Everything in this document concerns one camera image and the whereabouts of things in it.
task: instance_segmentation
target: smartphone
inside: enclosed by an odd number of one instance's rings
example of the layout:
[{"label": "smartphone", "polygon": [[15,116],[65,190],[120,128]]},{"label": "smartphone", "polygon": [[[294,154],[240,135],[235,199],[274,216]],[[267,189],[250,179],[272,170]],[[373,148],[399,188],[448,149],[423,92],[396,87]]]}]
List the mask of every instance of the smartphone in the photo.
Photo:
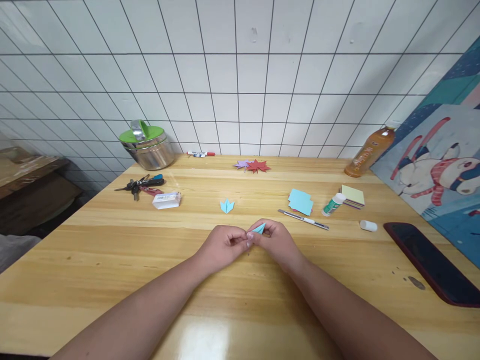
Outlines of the smartphone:
[{"label": "smartphone", "polygon": [[383,227],[440,299],[450,305],[480,308],[480,290],[420,230],[405,222],[388,222]]}]

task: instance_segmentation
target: stainless steel container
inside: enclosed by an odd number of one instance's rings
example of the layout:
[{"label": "stainless steel container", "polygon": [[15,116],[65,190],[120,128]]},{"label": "stainless steel container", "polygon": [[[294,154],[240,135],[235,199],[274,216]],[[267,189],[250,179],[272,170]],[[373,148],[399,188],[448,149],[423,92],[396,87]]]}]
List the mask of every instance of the stainless steel container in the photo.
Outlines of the stainless steel container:
[{"label": "stainless steel container", "polygon": [[131,130],[120,135],[123,148],[145,170],[159,170],[170,165],[175,154],[165,131],[147,126],[142,120],[130,122]]},{"label": "stainless steel container", "polygon": [[167,167],[175,159],[169,141],[144,148],[125,148],[130,156],[145,170],[159,170]]}]

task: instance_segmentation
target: small white box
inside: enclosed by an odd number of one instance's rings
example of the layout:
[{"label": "small white box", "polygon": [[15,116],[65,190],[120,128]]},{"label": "small white box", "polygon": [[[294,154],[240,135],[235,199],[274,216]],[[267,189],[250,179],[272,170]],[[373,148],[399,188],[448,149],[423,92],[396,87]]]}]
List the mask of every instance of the small white box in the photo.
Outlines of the small white box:
[{"label": "small white box", "polygon": [[158,194],[153,198],[152,204],[157,209],[169,209],[180,206],[182,194],[179,192],[170,192],[166,194]]}]

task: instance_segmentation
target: glue stick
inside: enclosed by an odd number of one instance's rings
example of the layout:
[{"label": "glue stick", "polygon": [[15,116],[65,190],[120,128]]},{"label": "glue stick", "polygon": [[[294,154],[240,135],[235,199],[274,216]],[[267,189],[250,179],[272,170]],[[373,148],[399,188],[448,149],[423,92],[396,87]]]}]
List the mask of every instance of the glue stick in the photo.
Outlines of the glue stick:
[{"label": "glue stick", "polygon": [[322,209],[321,213],[323,216],[330,216],[337,208],[343,204],[347,199],[345,195],[340,192],[337,192],[334,197],[328,202],[328,204]]}]

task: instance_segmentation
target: plastic bottle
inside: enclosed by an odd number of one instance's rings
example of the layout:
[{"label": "plastic bottle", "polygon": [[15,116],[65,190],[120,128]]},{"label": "plastic bottle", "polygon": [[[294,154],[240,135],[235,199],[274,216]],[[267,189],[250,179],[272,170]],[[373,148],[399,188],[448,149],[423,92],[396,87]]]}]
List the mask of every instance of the plastic bottle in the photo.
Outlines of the plastic bottle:
[{"label": "plastic bottle", "polygon": [[337,192],[331,200],[328,202],[327,205],[321,210],[321,214],[323,216],[330,216],[335,210],[339,208],[340,205],[347,200],[347,197],[343,195],[341,192]]},{"label": "plastic bottle", "polygon": [[345,174],[352,178],[361,177],[377,159],[393,144],[395,129],[401,125],[400,121],[387,121],[385,127],[375,131],[368,137],[360,151],[345,167]]}]

